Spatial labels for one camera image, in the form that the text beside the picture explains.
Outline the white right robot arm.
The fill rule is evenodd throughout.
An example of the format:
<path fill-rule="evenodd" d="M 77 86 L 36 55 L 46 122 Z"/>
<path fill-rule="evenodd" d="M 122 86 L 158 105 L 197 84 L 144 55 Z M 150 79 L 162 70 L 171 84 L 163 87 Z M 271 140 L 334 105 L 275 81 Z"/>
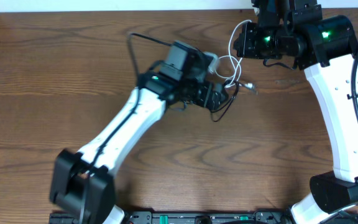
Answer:
<path fill-rule="evenodd" d="M 240 58 L 280 65 L 293 57 L 304 71 L 329 134 L 332 171 L 310 179 L 310 193 L 282 223 L 358 223 L 358 38 L 343 15 L 323 17 L 317 1 L 254 0 L 257 22 L 241 23 L 233 48 Z"/>

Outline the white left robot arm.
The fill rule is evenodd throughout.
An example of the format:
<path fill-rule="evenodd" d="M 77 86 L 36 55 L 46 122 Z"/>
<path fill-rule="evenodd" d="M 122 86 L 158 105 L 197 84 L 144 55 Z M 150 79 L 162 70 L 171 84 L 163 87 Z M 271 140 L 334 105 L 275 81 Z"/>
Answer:
<path fill-rule="evenodd" d="M 169 106 L 190 103 L 217 110 L 228 99 L 222 84 L 206 77 L 219 57 L 175 41 L 164 60 L 137 74 L 136 86 L 113 120 L 76 153 L 55 159 L 50 201 L 80 223 L 121 223 L 114 178 L 127 155 Z"/>

